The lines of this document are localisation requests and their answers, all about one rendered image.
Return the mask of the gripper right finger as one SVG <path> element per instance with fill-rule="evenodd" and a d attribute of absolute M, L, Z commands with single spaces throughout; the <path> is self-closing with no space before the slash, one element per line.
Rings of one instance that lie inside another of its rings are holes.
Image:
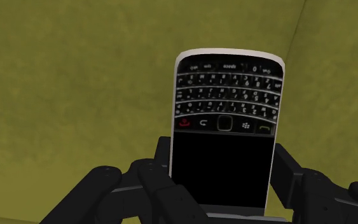
<path fill-rule="evenodd" d="M 293 210 L 291 224 L 358 224 L 358 181 L 338 186 L 322 172 L 300 166 L 279 143 L 270 184 L 283 207 Z"/>

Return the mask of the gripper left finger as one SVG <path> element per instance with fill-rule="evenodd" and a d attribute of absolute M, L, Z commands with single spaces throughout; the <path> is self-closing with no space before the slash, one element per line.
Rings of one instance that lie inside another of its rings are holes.
<path fill-rule="evenodd" d="M 40 224 L 121 224 L 138 217 L 141 224 L 209 224 L 209 217 L 187 189 L 167 174 L 170 138 L 158 139 L 153 158 L 119 168 L 93 168 L 42 219 Z"/>

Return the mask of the black keypad phone white rim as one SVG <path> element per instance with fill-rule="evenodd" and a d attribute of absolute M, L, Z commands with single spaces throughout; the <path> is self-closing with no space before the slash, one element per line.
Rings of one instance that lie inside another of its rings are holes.
<path fill-rule="evenodd" d="M 265 213 L 285 64 L 277 55 L 197 48 L 176 58 L 169 176 L 209 214 Z"/>

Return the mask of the olive green sofa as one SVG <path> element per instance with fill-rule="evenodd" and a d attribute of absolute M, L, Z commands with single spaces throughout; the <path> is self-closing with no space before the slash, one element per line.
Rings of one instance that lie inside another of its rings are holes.
<path fill-rule="evenodd" d="M 358 0 L 0 0 L 0 224 L 38 224 L 92 168 L 170 134 L 176 57 L 286 64 L 277 141 L 358 180 Z"/>

